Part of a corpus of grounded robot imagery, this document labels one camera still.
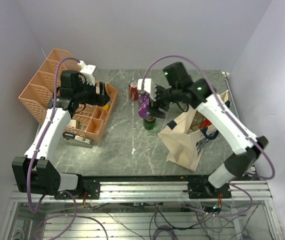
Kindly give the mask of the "green Perrier glass bottle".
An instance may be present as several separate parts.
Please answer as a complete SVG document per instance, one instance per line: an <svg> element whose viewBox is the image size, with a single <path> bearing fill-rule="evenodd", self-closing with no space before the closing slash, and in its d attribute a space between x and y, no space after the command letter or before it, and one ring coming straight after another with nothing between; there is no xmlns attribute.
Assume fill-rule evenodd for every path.
<svg viewBox="0 0 285 240"><path fill-rule="evenodd" d="M146 130L152 130L155 127L156 124L156 118L155 117L149 117L149 118L145 118L143 119L143 127Z"/></svg>

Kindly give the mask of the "purple Fanta can front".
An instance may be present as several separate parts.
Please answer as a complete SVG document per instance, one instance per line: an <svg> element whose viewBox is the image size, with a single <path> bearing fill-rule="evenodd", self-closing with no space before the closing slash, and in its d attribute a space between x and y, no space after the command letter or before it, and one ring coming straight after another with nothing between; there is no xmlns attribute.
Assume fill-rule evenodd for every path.
<svg viewBox="0 0 285 240"><path fill-rule="evenodd" d="M142 119L147 119L149 118L149 111L148 111L148 106L147 107L138 107L138 115L142 118Z"/></svg>

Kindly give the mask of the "cream canvas tote bag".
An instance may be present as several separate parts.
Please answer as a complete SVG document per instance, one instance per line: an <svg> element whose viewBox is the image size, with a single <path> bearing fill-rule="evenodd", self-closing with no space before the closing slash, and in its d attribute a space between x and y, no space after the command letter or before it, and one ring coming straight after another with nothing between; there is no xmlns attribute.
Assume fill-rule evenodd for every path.
<svg viewBox="0 0 285 240"><path fill-rule="evenodd" d="M196 131L190 130L196 112L196 109L190 107L158 133L169 150L166 160L191 171L197 169L206 144L219 134L213 124Z"/></svg>

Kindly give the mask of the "red cola can front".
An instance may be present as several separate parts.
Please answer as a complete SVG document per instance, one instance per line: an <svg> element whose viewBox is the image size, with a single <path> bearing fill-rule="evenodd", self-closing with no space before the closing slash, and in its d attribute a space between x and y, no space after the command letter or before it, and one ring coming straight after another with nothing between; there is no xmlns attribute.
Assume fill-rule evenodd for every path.
<svg viewBox="0 0 285 240"><path fill-rule="evenodd" d="M201 124L199 125L199 129L202 130L202 129L204 129L204 128L209 127L210 125L212 125L212 123L211 123L207 118L205 118L205 119L201 122Z"/></svg>

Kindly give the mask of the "clear Chang bottle front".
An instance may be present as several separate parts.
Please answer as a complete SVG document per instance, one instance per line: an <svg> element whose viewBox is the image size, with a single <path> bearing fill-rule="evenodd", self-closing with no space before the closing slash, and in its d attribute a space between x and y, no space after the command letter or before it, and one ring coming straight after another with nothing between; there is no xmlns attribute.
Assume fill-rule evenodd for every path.
<svg viewBox="0 0 285 240"><path fill-rule="evenodd" d="M196 112L189 129L191 131L197 131L199 129L199 126L203 122L203 120L204 120L204 116L201 113Z"/></svg>

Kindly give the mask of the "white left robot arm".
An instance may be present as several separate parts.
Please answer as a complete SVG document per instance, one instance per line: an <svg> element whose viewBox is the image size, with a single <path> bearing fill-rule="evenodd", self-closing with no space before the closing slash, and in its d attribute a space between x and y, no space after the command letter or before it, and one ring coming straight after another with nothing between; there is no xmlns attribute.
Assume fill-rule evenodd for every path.
<svg viewBox="0 0 285 240"><path fill-rule="evenodd" d="M12 170L21 193L55 196L66 192L74 199L85 191L82 176L60 173L52 164L56 148L80 105L105 106L110 101L103 82L89 83L84 73L64 70L47 105L45 120L33 144L22 157L15 157Z"/></svg>

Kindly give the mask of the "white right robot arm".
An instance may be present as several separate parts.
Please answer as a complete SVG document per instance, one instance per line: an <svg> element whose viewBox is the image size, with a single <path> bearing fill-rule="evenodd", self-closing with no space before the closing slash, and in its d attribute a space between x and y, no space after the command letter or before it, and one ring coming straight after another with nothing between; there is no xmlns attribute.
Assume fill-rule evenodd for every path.
<svg viewBox="0 0 285 240"><path fill-rule="evenodd" d="M269 141L246 128L206 79L193 81L181 62L165 67L163 73L169 88L154 84L150 78L139 79L138 89L148 94L139 115L164 118L171 104L187 104L188 111L169 122L158 135L169 150L167 159L190 170L198 165L202 140L211 140L215 134L224 137L232 154L209 175L202 189L207 197L214 198L225 183L241 177L255 163Z"/></svg>

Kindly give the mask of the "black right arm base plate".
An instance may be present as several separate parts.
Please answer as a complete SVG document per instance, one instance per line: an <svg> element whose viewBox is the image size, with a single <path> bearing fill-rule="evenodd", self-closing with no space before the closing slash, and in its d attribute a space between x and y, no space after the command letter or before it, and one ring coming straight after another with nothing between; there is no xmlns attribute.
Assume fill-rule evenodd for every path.
<svg viewBox="0 0 285 240"><path fill-rule="evenodd" d="M225 183L220 188L213 187L208 181L192 181L187 184L187 193L190 199L230 199L232 194L230 192L230 185Z"/></svg>

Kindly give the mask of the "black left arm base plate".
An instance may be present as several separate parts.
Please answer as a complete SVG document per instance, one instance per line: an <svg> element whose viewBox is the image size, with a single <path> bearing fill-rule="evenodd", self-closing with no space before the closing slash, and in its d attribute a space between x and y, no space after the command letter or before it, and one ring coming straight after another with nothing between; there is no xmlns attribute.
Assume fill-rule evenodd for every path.
<svg viewBox="0 0 285 240"><path fill-rule="evenodd" d="M101 184L97 180L84 180L83 194L87 200L98 200L100 198Z"/></svg>

